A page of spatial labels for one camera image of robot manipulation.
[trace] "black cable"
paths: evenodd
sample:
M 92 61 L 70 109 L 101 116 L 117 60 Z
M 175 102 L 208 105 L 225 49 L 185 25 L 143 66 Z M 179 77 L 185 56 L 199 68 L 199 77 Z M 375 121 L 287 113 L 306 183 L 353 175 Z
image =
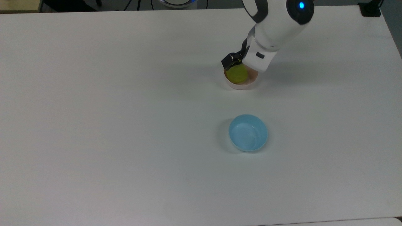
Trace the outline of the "black cable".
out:
M 130 5 L 130 3 L 131 3 L 131 0 L 130 0 L 130 1 L 128 1 L 128 4 L 126 5 L 126 8 L 124 8 L 124 10 L 123 10 L 123 11 L 125 11 L 125 10 L 128 8 L 128 5 Z
M 140 6 L 141 6 L 141 0 L 138 0 L 137 11 L 139 11 Z

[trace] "yellow object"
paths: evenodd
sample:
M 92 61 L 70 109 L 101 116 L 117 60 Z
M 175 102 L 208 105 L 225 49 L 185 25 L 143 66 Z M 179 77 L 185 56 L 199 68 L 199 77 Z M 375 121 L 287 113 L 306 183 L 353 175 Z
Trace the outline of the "yellow object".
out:
M 247 69 L 244 64 L 235 65 L 226 71 L 226 77 L 231 83 L 238 84 L 247 80 Z
M 0 13 L 39 12 L 42 0 L 0 0 Z

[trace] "gray floor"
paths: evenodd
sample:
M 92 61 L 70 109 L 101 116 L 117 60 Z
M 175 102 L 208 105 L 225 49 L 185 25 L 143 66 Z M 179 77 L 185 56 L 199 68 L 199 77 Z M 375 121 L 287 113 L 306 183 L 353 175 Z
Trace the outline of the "gray floor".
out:
M 99 11 L 123 11 L 137 10 L 139 0 L 102 0 L 101 7 L 96 5 L 95 0 L 85 0 L 91 7 Z M 370 0 L 315 0 L 316 6 L 333 6 L 333 5 L 356 5 L 358 2 L 369 2 Z M 198 9 L 205 9 L 207 0 L 198 1 Z M 209 0 L 208 9 L 218 8 L 242 8 L 242 0 Z M 51 12 L 46 6 L 43 8 L 44 12 Z M 159 10 L 158 4 L 154 4 L 154 9 Z M 151 0 L 141 0 L 139 10 L 152 10 Z M 402 56 L 402 0 L 384 0 L 381 11 L 388 24 L 391 34 L 394 38 L 395 44 Z

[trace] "blue bowl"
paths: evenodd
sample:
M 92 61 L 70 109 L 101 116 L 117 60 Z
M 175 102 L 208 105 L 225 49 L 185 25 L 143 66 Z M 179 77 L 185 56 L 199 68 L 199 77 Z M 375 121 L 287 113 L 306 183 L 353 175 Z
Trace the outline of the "blue bowl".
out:
M 268 130 L 261 119 L 253 115 L 239 115 L 230 123 L 229 136 L 239 150 L 251 152 L 264 146 Z

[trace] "bowl rim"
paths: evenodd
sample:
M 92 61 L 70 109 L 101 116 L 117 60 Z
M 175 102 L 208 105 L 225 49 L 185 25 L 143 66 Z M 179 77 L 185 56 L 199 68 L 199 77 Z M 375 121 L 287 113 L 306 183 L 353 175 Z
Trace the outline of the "bowl rim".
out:
M 248 150 L 248 149 L 240 148 L 239 146 L 237 146 L 237 145 L 233 142 L 233 139 L 232 139 L 232 137 L 231 137 L 231 135 L 230 135 L 230 131 L 231 131 L 230 128 L 231 128 L 232 125 L 233 125 L 233 121 L 234 121 L 235 119 L 239 118 L 239 117 L 244 117 L 244 116 L 251 116 L 251 117 L 257 118 L 257 119 L 264 125 L 264 129 L 265 129 L 265 131 L 267 132 L 267 135 L 266 135 L 266 137 L 265 137 L 264 143 L 263 143 L 261 146 L 259 146 L 258 148 L 256 148 L 256 149 Z M 237 149 L 239 149 L 239 150 L 241 150 L 241 151 L 243 151 L 243 152 L 253 152 L 253 151 L 257 151 L 257 150 L 261 149 L 261 148 L 267 143 L 268 136 L 269 136 L 269 134 L 268 134 L 268 129 L 267 129 L 267 126 L 265 125 L 264 121 L 262 121 L 259 117 L 255 116 L 255 115 L 251 115 L 251 114 L 243 114 L 243 115 L 236 116 L 236 117 L 230 122 L 230 125 L 229 125 L 229 128 L 228 128 L 228 134 L 229 134 L 229 138 L 230 138 L 230 141 L 232 142 L 232 144 L 233 144 Z

